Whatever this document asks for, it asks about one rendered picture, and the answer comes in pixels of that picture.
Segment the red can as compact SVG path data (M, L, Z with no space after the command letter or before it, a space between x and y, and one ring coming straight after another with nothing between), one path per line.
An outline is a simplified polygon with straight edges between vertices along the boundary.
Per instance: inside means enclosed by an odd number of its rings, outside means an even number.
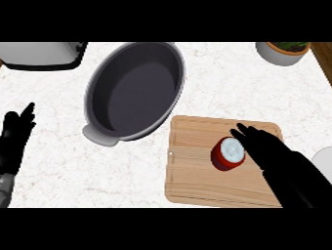
M238 139L224 137L211 150L211 162L220 171L229 171L245 161L245 149Z

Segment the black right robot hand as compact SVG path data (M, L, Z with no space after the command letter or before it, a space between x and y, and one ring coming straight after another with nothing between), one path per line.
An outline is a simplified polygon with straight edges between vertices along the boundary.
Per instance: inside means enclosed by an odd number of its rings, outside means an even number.
M332 184L311 161L264 130L236 124L232 135L258 165L283 208L332 209Z

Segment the wooden cutting board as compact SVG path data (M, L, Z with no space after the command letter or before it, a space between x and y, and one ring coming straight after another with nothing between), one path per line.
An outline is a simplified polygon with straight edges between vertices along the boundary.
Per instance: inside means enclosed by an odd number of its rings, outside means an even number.
M211 150L238 123L283 138L279 125L270 122L186 115L171 119L165 167L168 201L217 207L282 207L249 156L229 171L213 165Z

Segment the dark grey oval pot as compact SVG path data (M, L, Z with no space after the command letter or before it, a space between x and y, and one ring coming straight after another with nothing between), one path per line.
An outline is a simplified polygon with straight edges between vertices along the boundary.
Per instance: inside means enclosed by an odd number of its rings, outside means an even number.
M93 73L84 98L86 138L101 146L139 140L167 121L185 77L183 57L171 42L129 42Z

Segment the white and black appliance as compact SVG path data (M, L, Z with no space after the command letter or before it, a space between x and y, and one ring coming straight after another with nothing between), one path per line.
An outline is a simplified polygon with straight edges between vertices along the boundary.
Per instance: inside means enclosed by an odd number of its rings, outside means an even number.
M0 60L8 68L27 71L74 69L87 42L0 42Z

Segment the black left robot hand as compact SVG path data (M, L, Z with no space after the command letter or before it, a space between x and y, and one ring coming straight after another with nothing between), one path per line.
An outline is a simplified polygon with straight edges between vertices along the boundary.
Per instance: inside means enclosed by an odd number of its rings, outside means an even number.
M0 176L17 175L20 172L34 125L34 103L28 104L22 113L9 111L5 114L0 135Z

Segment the white potted plant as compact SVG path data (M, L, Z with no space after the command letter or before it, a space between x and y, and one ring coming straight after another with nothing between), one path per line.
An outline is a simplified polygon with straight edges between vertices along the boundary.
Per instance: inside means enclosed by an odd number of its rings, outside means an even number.
M272 42L257 42L255 50L261 58L279 66L291 66L300 62L301 58L307 54L310 49L310 45L305 45L304 50L300 52L289 52L282 50L279 47L273 45Z

